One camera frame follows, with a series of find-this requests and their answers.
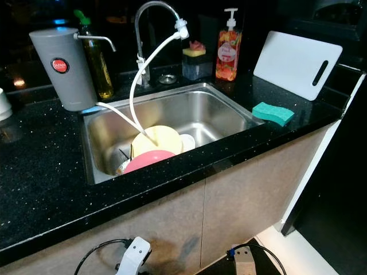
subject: white tube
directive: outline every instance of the white tube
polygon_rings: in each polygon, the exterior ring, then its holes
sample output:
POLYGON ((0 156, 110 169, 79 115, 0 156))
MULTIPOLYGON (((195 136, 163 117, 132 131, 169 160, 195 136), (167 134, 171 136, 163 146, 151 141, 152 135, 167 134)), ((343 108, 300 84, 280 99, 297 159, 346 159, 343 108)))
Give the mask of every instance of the white tube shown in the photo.
POLYGON ((97 102, 96 105, 101 106, 101 107, 105 107, 107 109, 110 109, 111 111, 115 112, 117 115, 119 115, 120 117, 125 119, 126 122, 128 122, 131 126, 133 126, 135 129, 137 129, 139 132, 144 132, 144 130, 142 128, 139 128, 139 126, 137 126, 131 119, 129 119, 126 115, 121 113, 115 107, 112 107, 111 105, 108 105, 108 104, 103 103, 103 102, 97 102))
POLYGON ((174 39, 179 39, 181 36, 179 34, 179 32, 175 32, 173 35, 171 35, 169 38, 167 38, 166 40, 164 40, 155 50, 154 52, 152 52, 152 54, 150 55, 150 57, 143 63, 143 65, 141 66, 141 68, 138 70, 138 72, 135 75, 134 80, 132 81, 131 84, 131 88, 130 88, 130 98, 129 98, 129 105, 130 105, 130 112, 132 115, 132 119, 134 120, 134 122, 136 123, 136 125, 143 129, 143 127, 141 126, 136 113, 135 113, 135 109, 134 109, 134 91, 135 91, 135 86, 138 82, 138 79, 140 77, 140 75, 143 73, 143 71, 145 70, 145 68, 149 65, 149 63, 153 60, 153 58, 172 40, 174 39))

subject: black countertop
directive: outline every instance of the black countertop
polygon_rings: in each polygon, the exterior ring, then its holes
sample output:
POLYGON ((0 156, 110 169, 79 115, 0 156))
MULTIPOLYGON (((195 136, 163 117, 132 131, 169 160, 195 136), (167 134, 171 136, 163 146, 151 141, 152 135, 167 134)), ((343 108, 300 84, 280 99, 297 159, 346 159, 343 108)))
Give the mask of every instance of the black countertop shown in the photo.
MULTIPOLYGON (((181 78, 176 86, 186 82, 181 78)), ((342 113, 322 99, 305 100, 251 74, 212 85, 250 111, 264 101, 291 109, 295 116, 285 127, 266 122, 96 185, 85 177, 80 115, 66 111, 58 99, 28 104, 3 121, 0 265, 328 125, 342 113)), ((115 99, 127 98, 128 89, 123 86, 115 99)))

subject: kitchen sink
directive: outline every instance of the kitchen sink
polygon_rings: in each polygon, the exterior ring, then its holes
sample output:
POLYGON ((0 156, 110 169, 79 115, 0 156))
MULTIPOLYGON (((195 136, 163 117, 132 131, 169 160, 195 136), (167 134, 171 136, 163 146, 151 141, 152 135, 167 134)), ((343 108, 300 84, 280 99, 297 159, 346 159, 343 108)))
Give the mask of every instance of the kitchen sink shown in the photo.
MULTIPOLYGON (((144 128, 166 125, 195 138, 196 147, 245 131, 263 123, 207 83, 194 84, 134 99, 144 128)), ((131 118, 128 100, 112 106, 131 118)), ((88 182, 101 183, 115 171, 139 132, 121 117, 102 107, 83 111, 82 136, 88 182)))

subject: yellow plate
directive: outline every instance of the yellow plate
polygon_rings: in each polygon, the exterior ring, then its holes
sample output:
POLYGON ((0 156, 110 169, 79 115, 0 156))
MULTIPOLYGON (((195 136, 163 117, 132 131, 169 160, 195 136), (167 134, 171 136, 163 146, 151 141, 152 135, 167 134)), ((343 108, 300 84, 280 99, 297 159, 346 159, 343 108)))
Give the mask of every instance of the yellow plate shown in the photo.
POLYGON ((157 125, 147 128, 145 131, 158 146, 140 133, 132 141, 132 155, 134 158, 152 150, 165 150, 175 155, 181 153, 182 140, 175 129, 164 125, 157 125))

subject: water filter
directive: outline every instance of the water filter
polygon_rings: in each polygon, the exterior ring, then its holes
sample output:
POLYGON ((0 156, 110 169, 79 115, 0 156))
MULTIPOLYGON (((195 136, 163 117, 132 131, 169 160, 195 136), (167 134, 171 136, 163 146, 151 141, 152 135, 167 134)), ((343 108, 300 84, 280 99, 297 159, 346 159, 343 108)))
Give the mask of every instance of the water filter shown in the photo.
POLYGON ((64 108, 81 111, 93 107, 97 96, 78 30, 69 27, 29 33, 64 108))

